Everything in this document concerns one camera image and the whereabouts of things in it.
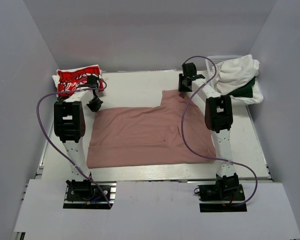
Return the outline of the green and white t shirt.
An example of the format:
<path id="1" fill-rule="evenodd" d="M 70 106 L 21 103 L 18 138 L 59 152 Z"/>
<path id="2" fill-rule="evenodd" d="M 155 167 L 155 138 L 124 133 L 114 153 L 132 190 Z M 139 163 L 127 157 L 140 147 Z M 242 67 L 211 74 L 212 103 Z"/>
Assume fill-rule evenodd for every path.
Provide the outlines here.
<path id="1" fill-rule="evenodd" d="M 249 105 L 260 104 L 264 99 L 256 76 L 246 85 L 233 90 L 228 95 L 231 98 L 233 107 L 246 107 Z"/>

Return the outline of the pink t shirt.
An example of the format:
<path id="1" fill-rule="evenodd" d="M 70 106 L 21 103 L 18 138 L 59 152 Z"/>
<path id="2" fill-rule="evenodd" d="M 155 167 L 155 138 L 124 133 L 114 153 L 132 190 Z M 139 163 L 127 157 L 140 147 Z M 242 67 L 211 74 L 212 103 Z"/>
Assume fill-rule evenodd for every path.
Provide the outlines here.
<path id="1" fill-rule="evenodd" d="M 156 107 L 96 113 L 86 164 L 90 169 L 209 163 L 216 156 L 199 107 L 185 92 L 162 91 Z"/>

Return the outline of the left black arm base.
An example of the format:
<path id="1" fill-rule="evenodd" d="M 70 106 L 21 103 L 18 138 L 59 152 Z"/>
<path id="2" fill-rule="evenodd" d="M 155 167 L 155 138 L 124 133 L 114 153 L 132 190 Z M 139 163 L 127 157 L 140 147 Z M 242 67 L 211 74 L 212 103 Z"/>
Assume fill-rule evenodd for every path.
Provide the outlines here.
<path id="1" fill-rule="evenodd" d="M 116 186 L 113 184 L 101 184 L 100 190 L 88 180 L 67 180 L 63 208 L 85 210 L 109 210 L 115 200 Z"/>

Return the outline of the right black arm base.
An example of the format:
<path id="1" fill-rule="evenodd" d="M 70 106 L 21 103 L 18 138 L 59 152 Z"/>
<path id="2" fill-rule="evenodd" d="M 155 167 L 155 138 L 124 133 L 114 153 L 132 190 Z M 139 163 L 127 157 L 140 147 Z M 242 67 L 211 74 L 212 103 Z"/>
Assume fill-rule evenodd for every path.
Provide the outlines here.
<path id="1" fill-rule="evenodd" d="M 199 198 L 201 213 L 244 213 L 247 205 L 236 206 L 246 200 L 243 186 L 240 184 L 228 193 L 219 193 L 215 184 L 198 185 L 193 193 Z"/>

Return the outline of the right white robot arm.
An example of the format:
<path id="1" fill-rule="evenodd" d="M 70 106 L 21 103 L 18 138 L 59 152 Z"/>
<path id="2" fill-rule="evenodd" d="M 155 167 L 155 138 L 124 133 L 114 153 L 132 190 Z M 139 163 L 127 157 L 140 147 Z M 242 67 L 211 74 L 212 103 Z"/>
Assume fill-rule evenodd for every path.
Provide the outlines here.
<path id="1" fill-rule="evenodd" d="M 181 92 L 194 91 L 205 103 L 204 122 L 210 130 L 216 158 L 222 161 L 216 172 L 217 179 L 237 179 L 230 146 L 230 129 L 233 124 L 231 98 L 221 95 L 210 84 L 205 83 L 205 77 L 197 73 L 197 68 L 192 62 L 182 64 L 178 87 Z"/>

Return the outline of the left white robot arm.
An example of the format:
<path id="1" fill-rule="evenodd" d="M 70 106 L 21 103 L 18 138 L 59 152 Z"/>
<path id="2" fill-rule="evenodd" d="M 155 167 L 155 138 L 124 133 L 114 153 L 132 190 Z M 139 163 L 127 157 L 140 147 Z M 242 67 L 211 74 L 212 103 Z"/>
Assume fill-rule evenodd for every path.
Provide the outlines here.
<path id="1" fill-rule="evenodd" d="M 84 153 L 83 137 L 86 133 L 84 107 L 96 113 L 103 101 L 99 92 L 104 89 L 104 80 L 98 75 L 89 75 L 74 84 L 73 89 L 63 89 L 54 103 L 54 134 L 62 142 L 70 159 L 72 174 L 90 177 Z"/>

